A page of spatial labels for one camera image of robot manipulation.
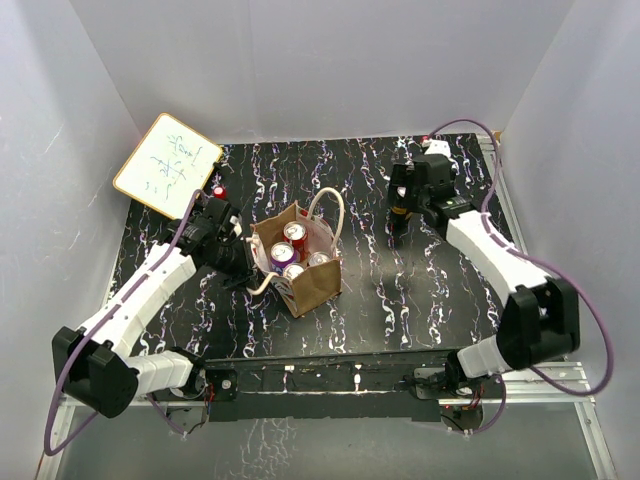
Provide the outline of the red coke can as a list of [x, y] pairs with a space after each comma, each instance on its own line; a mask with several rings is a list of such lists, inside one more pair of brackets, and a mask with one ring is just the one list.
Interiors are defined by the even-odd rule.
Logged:
[[307, 252], [308, 233], [305, 225], [299, 221], [291, 221], [283, 227], [283, 239], [290, 244], [301, 258]]

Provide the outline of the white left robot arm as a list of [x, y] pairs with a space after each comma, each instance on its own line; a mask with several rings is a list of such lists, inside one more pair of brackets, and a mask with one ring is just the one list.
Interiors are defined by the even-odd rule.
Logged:
[[199, 270], [220, 275], [226, 290], [244, 287], [254, 276], [240, 211], [226, 200], [209, 199], [201, 211], [172, 222], [168, 235], [171, 240], [152, 247], [101, 311], [77, 329], [61, 328], [52, 340], [57, 392], [106, 418], [156, 391], [200, 396], [207, 376], [195, 355], [181, 348], [146, 356], [132, 350], [170, 297]]

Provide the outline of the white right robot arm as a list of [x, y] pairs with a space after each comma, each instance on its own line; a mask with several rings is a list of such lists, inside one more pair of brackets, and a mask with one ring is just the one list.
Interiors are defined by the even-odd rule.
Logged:
[[457, 193], [450, 148], [425, 139], [421, 152], [393, 166], [388, 204], [391, 227], [401, 232], [421, 215], [450, 246], [464, 254], [502, 303], [497, 332], [448, 354], [444, 369], [425, 385], [466, 397], [482, 378], [533, 367], [580, 345], [579, 299], [566, 280], [522, 258], [468, 198]]

